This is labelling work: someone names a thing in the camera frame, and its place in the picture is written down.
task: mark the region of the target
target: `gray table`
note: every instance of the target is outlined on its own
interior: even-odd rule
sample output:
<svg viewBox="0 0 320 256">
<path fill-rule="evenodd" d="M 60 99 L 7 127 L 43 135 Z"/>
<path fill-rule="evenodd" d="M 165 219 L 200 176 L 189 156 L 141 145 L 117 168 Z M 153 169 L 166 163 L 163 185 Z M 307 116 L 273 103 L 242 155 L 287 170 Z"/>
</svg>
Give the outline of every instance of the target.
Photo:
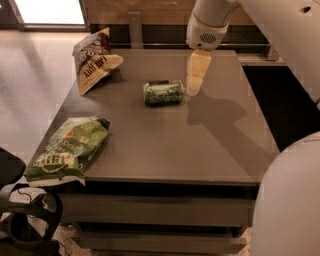
<svg viewBox="0 0 320 256">
<path fill-rule="evenodd" d="M 279 153 L 236 54 L 212 52 L 197 96 L 150 107 L 143 84 L 185 82 L 191 51 L 117 53 L 119 72 L 82 97 L 73 85 L 37 152 L 68 117 L 112 122 L 86 171 L 87 187 L 60 193 L 64 220 L 78 223 L 80 246 L 102 255 L 236 253 L 256 188 Z"/>
</svg>

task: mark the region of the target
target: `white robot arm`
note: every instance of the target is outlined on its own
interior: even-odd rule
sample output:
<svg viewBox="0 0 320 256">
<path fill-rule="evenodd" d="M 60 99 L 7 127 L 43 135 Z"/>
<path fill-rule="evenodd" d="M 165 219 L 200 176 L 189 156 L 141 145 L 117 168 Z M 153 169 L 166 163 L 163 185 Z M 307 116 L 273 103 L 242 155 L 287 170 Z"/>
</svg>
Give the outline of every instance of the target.
<svg viewBox="0 0 320 256">
<path fill-rule="evenodd" d="M 198 0 L 187 42 L 213 50 L 241 4 L 314 102 L 320 98 L 320 0 Z M 318 255 L 320 132 L 283 151 L 268 168 L 256 200 L 252 256 Z"/>
<path fill-rule="evenodd" d="M 197 0 L 187 43 L 213 50 L 239 5 L 252 18 L 314 102 L 320 99 L 320 0 Z"/>
</svg>

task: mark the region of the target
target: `can label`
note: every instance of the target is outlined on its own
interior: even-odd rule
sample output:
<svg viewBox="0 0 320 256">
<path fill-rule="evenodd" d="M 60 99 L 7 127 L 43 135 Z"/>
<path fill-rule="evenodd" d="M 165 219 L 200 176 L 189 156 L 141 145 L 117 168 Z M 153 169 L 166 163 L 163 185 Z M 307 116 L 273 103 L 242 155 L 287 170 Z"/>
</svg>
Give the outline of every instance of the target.
<svg viewBox="0 0 320 256">
<path fill-rule="evenodd" d="M 144 85 L 144 100 L 147 104 L 180 103 L 182 99 L 181 80 L 150 81 Z"/>
</svg>

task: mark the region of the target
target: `brown chip bag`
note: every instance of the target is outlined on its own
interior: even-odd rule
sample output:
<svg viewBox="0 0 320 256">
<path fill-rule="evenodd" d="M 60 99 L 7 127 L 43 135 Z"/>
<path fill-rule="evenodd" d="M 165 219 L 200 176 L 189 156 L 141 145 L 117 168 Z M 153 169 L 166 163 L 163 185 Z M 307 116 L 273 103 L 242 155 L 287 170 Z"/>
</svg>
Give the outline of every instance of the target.
<svg viewBox="0 0 320 256">
<path fill-rule="evenodd" d="M 111 54 L 109 28 L 94 33 L 76 44 L 73 56 L 80 95 L 84 95 L 123 62 L 121 56 Z"/>
</svg>

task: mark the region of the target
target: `chip bag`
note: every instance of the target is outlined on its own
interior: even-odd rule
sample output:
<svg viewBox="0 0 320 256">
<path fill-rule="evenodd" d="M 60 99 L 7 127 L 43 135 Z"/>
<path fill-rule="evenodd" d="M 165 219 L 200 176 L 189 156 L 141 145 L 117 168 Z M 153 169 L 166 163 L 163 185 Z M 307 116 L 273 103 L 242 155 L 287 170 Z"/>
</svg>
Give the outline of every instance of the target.
<svg viewBox="0 0 320 256">
<path fill-rule="evenodd" d="M 109 31 L 109 28 L 105 28 L 74 46 L 73 57 L 80 95 L 84 95 L 123 62 L 121 56 L 111 54 Z"/>
<path fill-rule="evenodd" d="M 29 185 L 53 186 L 75 180 L 85 185 L 84 171 L 109 126 L 110 122 L 95 116 L 68 118 L 50 138 L 45 152 L 26 169 Z"/>
</svg>

